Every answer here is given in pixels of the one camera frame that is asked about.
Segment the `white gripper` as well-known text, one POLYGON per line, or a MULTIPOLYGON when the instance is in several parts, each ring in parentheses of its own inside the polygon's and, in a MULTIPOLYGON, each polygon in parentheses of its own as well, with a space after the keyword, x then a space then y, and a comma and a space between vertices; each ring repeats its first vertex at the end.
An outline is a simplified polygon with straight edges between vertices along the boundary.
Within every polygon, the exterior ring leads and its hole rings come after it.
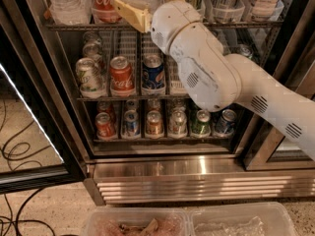
POLYGON ((151 30, 153 43, 166 55, 196 55, 193 43, 203 34, 202 16, 184 0, 164 0, 152 14, 141 0, 110 0, 117 14, 135 30, 151 30))

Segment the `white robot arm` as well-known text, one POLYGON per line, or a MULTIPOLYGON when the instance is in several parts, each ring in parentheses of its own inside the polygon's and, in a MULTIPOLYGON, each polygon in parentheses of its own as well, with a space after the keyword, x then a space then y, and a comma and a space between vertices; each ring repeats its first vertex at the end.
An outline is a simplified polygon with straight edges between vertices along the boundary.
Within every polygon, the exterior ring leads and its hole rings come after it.
POLYGON ((173 58, 180 82, 200 108, 216 112, 237 103, 315 159, 315 102, 286 88, 252 60, 225 55, 192 5, 166 0, 150 13, 143 1, 110 3, 134 29, 148 32, 158 49, 173 58))

